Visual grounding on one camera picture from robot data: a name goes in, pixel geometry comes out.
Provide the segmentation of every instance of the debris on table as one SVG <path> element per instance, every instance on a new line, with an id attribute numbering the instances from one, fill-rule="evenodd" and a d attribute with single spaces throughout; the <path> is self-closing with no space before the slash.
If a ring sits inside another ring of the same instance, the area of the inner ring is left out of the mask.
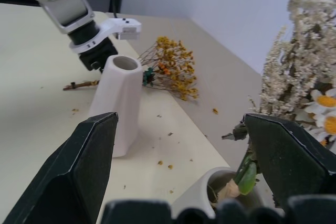
<path id="1" fill-rule="evenodd" d="M 71 90 L 71 89 L 77 89 L 81 87 L 89 87 L 89 86 L 96 86 L 99 84 L 99 81 L 86 81 L 80 84 L 76 84 L 75 82 L 72 82 L 70 85 L 66 85 L 63 90 Z"/>

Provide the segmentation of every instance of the white ceramic vase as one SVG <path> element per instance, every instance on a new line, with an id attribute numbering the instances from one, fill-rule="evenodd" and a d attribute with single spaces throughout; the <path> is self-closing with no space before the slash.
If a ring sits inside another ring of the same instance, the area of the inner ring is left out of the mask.
<path id="1" fill-rule="evenodd" d="M 210 218 L 215 218 L 215 212 L 209 203 L 208 185 L 216 190 L 220 185 L 226 185 L 234 175 L 235 172 L 227 167 L 209 170 L 172 204 L 172 217 L 176 218 L 185 208 L 198 208 Z M 262 199 L 256 187 L 248 195 L 240 195 L 236 199 L 247 209 L 262 206 Z"/>
<path id="2" fill-rule="evenodd" d="M 142 76 L 138 60 L 113 55 L 108 58 L 99 81 L 89 116 L 118 113 L 113 157 L 124 156 L 137 137 Z"/>

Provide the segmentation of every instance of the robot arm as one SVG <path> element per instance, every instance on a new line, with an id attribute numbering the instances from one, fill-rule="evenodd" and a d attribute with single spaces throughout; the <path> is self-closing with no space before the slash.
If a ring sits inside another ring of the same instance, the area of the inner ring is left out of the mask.
<path id="1" fill-rule="evenodd" d="M 134 19 L 108 19 L 98 26 L 86 0 L 37 0 L 61 33 L 72 42 L 70 48 L 79 54 L 88 70 L 104 69 L 107 58 L 117 54 L 108 38 L 137 39 L 141 24 Z"/>

